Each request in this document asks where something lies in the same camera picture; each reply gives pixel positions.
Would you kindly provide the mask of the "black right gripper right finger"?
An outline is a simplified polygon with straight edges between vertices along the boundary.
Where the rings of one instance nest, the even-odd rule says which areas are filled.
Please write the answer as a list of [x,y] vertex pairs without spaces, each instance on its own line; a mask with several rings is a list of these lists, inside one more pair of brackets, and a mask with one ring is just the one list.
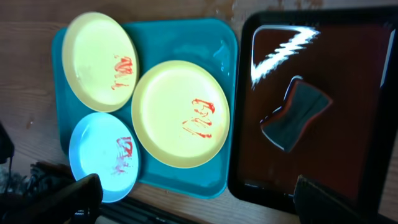
[[355,207],[334,190],[298,176],[294,190],[295,211],[304,224],[372,224],[377,223],[377,215],[367,214]]

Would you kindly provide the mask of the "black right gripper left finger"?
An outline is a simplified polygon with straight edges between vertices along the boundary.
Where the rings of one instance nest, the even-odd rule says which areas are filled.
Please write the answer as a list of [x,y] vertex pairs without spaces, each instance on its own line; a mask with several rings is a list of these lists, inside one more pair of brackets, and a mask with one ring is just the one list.
[[1,223],[95,223],[103,189],[90,174],[39,198],[1,195]]

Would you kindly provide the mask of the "large yellow plate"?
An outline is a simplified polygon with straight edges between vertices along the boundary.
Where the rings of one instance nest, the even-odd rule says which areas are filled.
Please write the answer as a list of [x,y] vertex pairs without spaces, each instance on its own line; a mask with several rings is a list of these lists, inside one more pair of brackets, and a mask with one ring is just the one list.
[[189,169],[214,158],[226,142],[230,117],[220,84],[204,68],[183,60],[152,67],[132,96],[138,140],[171,167]]

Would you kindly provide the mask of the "small yellow plate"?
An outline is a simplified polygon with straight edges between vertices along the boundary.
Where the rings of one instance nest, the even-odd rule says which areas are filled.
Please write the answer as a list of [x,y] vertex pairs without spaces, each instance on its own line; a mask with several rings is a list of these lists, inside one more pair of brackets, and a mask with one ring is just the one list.
[[139,57],[122,26],[100,12],[74,18],[62,43],[65,78],[87,107],[113,112],[131,98],[139,78]]

